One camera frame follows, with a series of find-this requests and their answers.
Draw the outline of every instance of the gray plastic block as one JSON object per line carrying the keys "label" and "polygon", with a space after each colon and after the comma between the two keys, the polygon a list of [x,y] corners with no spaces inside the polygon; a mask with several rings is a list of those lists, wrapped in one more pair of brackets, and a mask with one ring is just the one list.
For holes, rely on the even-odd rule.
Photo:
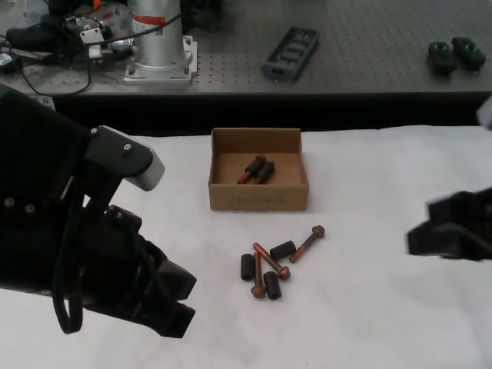
{"label": "gray plastic block", "polygon": [[280,44],[261,66],[263,75],[282,81],[293,81],[308,61],[320,32],[291,27]]}

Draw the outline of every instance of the cable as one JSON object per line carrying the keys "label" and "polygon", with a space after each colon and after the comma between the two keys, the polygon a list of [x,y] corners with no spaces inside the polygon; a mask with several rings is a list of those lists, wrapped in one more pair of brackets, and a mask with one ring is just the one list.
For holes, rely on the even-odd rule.
{"label": "cable", "polygon": [[[65,278],[67,266],[71,264],[71,251],[76,244],[78,236],[78,226],[81,218],[82,206],[84,204],[84,192],[80,181],[74,178],[73,192],[71,196],[70,208],[68,210],[67,222],[61,239],[60,250],[55,263],[53,274],[52,297],[53,307],[61,329],[66,333],[80,331],[83,321],[83,311],[81,302],[81,282],[79,270],[75,268],[68,278]],[[65,292],[68,292],[68,315],[65,306]]]}
{"label": "cable", "polygon": [[[175,17],[169,19],[167,22],[163,23],[162,25],[158,25],[158,26],[156,26],[154,28],[150,28],[150,29],[148,29],[146,31],[138,32],[138,33],[135,33],[133,35],[123,36],[123,37],[118,37],[118,38],[111,38],[109,40],[105,40],[105,41],[101,41],[101,42],[92,42],[92,43],[89,43],[89,44],[84,44],[81,40],[78,40],[75,37],[73,37],[72,35],[68,34],[62,27],[57,26],[57,25],[51,25],[51,26],[54,26],[54,27],[60,29],[62,31],[62,33],[64,33],[65,35],[68,35],[68,37],[72,41],[73,40],[76,40],[77,42],[81,42],[84,45],[85,53],[87,54],[87,77],[88,77],[87,84],[84,87],[80,88],[79,90],[70,92],[68,94],[46,94],[44,92],[38,91],[32,85],[32,83],[28,80],[27,76],[24,74],[24,71],[22,71],[22,68],[20,68],[18,65],[15,65],[15,67],[16,67],[17,71],[21,74],[21,76],[24,78],[25,83],[27,83],[27,85],[29,86],[29,88],[35,94],[37,94],[37,95],[48,96],[50,98],[56,98],[56,97],[60,97],[60,96],[76,95],[76,94],[79,94],[81,92],[86,91],[91,86],[91,83],[92,83],[92,78],[91,78],[91,62],[94,62],[94,61],[97,61],[97,60],[105,60],[104,58],[103,59],[97,58],[95,60],[94,59],[90,59],[89,58],[89,53],[88,53],[88,47],[89,46],[108,45],[108,44],[111,44],[112,42],[116,42],[116,41],[124,41],[124,40],[129,40],[130,38],[137,38],[137,37],[149,35],[149,34],[151,34],[153,32],[156,32],[156,31],[159,31],[159,30],[161,30],[163,28],[166,28],[167,26],[169,26],[172,23],[176,22],[179,18],[181,18],[181,13],[179,13]],[[12,53],[12,49],[13,48],[14,48],[14,46],[12,44],[10,44],[9,54]]]}
{"label": "cable", "polygon": [[116,41],[124,41],[124,40],[129,40],[130,38],[137,38],[137,37],[149,35],[149,34],[151,34],[153,32],[156,32],[156,31],[159,31],[159,30],[161,30],[163,28],[166,28],[167,26],[169,26],[169,25],[173,24],[174,22],[176,22],[179,18],[181,18],[181,13],[179,13],[175,17],[169,19],[167,22],[165,22],[165,23],[163,23],[161,25],[157,25],[154,28],[150,28],[150,29],[148,29],[146,31],[134,33],[133,35],[128,35],[128,36],[122,36],[122,37],[117,37],[117,38],[110,38],[109,40],[105,40],[105,41],[91,42],[89,44],[85,44],[85,46],[108,45],[108,44],[111,44],[112,42],[116,42]]}
{"label": "cable", "polygon": [[[61,33],[63,33],[64,35],[68,36],[69,39],[71,40],[71,42],[73,42],[75,40],[76,42],[80,43],[84,47],[85,53],[87,54],[87,58],[89,59],[89,51],[88,51],[88,48],[87,48],[87,46],[84,45],[84,43],[82,42],[82,40],[79,40],[79,39],[75,38],[74,36],[70,35],[69,33],[66,32],[66,30],[63,29],[63,27],[60,27],[59,25],[54,25],[54,24],[37,24],[37,25],[32,25],[31,27],[27,27],[26,29],[34,28],[34,27],[37,27],[39,25],[48,25],[48,26],[51,26],[51,27],[56,27],[59,31],[61,31]],[[9,47],[9,50],[8,50],[8,54],[9,55],[12,54],[12,49],[13,48],[14,48],[14,45],[13,44],[10,44],[10,47]],[[91,83],[92,83],[91,62],[89,60],[87,61],[87,84],[84,87],[78,89],[77,91],[69,92],[68,94],[47,94],[47,93],[44,93],[44,92],[40,92],[28,80],[27,76],[25,75],[25,73],[24,73],[24,71],[22,70],[21,67],[19,67],[17,64],[15,64],[15,69],[21,74],[21,76],[24,78],[25,83],[27,83],[27,85],[29,86],[29,88],[35,94],[41,95],[41,96],[48,96],[49,98],[57,98],[57,97],[60,97],[60,96],[71,96],[71,95],[79,94],[79,93],[87,90],[91,86]]]}

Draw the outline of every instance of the white table surface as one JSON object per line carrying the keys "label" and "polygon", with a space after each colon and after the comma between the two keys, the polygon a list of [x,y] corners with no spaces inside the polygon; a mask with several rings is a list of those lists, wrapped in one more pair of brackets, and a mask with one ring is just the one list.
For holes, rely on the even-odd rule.
{"label": "white table surface", "polygon": [[[188,332],[163,338],[85,311],[82,331],[65,336],[50,298],[2,290],[2,369],[492,367],[492,262],[413,257],[405,244],[426,201],[492,186],[492,133],[304,133],[311,193],[298,213],[211,211],[210,137],[144,140],[166,175],[148,193],[123,183],[113,203],[197,277]],[[316,224],[327,237],[291,266],[281,300],[254,299],[240,256],[256,241],[299,245]]]}

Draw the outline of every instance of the black cylinder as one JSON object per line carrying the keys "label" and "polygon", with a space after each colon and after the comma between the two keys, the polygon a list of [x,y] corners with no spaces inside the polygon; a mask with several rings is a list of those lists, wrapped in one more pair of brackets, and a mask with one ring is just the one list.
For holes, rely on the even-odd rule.
{"label": "black cylinder", "polygon": [[278,284],[277,273],[269,271],[263,274],[263,280],[270,300],[277,300],[282,296],[282,291],[280,291],[280,285]]}
{"label": "black cylinder", "polygon": [[241,279],[243,281],[254,279],[254,256],[251,254],[241,256]]}
{"label": "black cylinder", "polygon": [[261,182],[266,182],[271,174],[275,170],[275,163],[273,161],[266,161],[263,168],[258,172],[257,178],[261,179]]}
{"label": "black cylinder", "polygon": [[257,156],[256,159],[254,159],[249,166],[246,167],[246,171],[249,171],[251,173],[251,177],[255,178],[258,172],[263,168],[266,160],[266,157],[263,155]]}
{"label": "black cylinder", "polygon": [[295,252],[295,244],[292,241],[287,241],[283,244],[279,244],[276,248],[270,249],[270,255],[275,260],[280,260],[291,256]]}

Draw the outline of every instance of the cardboard box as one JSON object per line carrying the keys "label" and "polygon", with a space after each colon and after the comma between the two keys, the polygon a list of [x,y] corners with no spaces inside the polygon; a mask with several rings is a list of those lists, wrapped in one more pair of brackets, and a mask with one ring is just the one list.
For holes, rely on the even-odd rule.
{"label": "cardboard box", "polygon": [[[257,155],[275,162],[266,184],[238,184]],[[309,182],[299,129],[216,128],[208,180],[210,209],[300,211],[308,206]]]}

